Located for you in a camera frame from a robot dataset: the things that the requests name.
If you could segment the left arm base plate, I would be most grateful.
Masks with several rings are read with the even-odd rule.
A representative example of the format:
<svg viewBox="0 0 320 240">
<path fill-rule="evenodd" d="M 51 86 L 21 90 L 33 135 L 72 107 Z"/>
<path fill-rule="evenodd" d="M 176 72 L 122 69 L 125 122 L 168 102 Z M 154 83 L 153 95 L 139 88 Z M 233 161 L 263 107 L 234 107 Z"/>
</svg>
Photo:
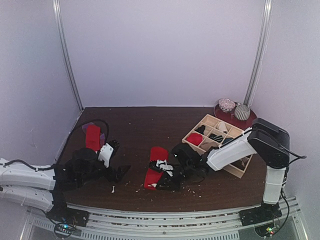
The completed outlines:
<svg viewBox="0 0 320 240">
<path fill-rule="evenodd" d="M 87 226 L 89 215 L 90 213 L 85 210 L 58 206 L 54 206 L 50 211 L 46 213 L 46 216 L 53 221 L 79 227 Z"/>
</svg>

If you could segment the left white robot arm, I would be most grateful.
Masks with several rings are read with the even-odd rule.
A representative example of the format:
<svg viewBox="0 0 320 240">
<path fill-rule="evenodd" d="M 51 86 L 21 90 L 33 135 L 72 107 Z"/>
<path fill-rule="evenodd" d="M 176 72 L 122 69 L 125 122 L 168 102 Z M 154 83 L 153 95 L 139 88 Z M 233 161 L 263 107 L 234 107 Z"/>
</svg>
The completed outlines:
<svg viewBox="0 0 320 240">
<path fill-rule="evenodd" d="M 0 160 L 0 197 L 53 214 L 61 222 L 72 218 L 64 192 L 106 178 L 118 183 L 130 166 L 110 166 L 115 149 L 104 145 L 94 151 L 84 147 L 73 152 L 65 164 L 30 165 L 23 160 Z"/>
</svg>

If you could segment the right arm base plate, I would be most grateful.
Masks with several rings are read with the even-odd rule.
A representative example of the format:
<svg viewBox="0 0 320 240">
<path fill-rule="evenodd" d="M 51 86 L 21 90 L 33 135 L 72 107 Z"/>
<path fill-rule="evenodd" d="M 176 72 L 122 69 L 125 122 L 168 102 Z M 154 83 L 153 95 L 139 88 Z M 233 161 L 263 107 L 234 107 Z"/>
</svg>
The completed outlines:
<svg viewBox="0 0 320 240">
<path fill-rule="evenodd" d="M 281 216 L 282 211 L 279 208 L 272 210 L 262 206 L 241 210 L 239 212 L 239 218 L 243 227 L 272 221 L 274 217 L 280 218 Z"/>
</svg>

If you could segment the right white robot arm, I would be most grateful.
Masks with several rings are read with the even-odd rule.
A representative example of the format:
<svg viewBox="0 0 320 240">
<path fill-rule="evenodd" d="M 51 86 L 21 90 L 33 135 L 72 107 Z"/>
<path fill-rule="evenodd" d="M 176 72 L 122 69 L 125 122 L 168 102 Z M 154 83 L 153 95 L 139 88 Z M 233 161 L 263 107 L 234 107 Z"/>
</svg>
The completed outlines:
<svg viewBox="0 0 320 240">
<path fill-rule="evenodd" d="M 160 159 L 149 165 L 163 174 L 152 184 L 157 190 L 178 191 L 183 178 L 193 174 L 205 178 L 209 169 L 220 171 L 246 156 L 259 155 L 267 171 L 263 205 L 257 208 L 256 216 L 266 221 L 276 212 L 275 205 L 279 202 L 286 170 L 290 165 L 290 135 L 265 119 L 257 118 L 241 135 L 221 146 L 210 147 L 204 154 L 199 154 L 187 143 L 176 145 L 170 153 L 178 160 L 178 165 Z"/>
</svg>

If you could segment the cream sock with brown toe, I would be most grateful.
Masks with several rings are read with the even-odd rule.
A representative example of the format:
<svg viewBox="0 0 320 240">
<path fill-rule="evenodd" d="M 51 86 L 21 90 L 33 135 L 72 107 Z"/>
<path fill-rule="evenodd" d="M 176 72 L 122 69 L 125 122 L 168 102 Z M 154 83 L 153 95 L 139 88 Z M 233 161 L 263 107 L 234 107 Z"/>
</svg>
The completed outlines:
<svg viewBox="0 0 320 240">
<path fill-rule="evenodd" d="M 216 127 L 220 132 L 223 132 L 225 134 L 228 133 L 228 128 L 227 128 L 227 125 L 223 122 L 223 121 L 220 121 L 218 124 L 217 124 L 217 127 Z"/>
</svg>

